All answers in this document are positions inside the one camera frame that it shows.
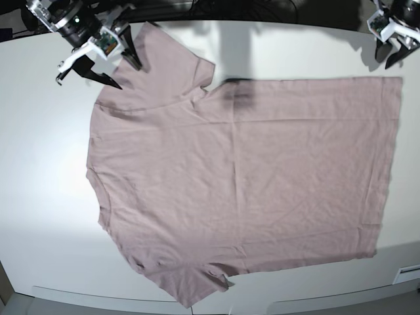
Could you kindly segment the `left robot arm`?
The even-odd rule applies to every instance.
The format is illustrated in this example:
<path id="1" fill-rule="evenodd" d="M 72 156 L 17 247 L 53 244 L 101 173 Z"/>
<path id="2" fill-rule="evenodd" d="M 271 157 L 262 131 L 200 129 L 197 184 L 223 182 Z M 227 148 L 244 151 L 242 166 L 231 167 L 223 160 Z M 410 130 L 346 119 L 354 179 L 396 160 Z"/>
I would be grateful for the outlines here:
<path id="1" fill-rule="evenodd" d="M 419 50 L 419 2 L 373 3 L 376 11 L 367 20 L 367 28 L 375 36 L 375 60 L 389 69 Z"/>

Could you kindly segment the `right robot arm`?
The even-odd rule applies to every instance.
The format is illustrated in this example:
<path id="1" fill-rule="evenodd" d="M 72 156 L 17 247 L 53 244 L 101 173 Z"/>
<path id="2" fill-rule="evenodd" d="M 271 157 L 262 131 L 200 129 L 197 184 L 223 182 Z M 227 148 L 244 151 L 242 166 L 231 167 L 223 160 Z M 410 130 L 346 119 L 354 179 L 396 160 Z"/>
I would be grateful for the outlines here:
<path id="1" fill-rule="evenodd" d="M 119 54 L 135 70 L 141 69 L 131 27 L 122 19 L 125 11 L 136 9 L 132 3 L 112 4 L 104 18 L 99 18 L 95 8 L 85 1 L 27 1 L 26 7 L 50 32 L 59 33 L 73 47 L 71 55 L 58 65 L 59 85 L 74 71 L 82 78 L 121 88 L 108 74 L 93 71 L 95 62 L 89 53 L 103 60 Z"/>

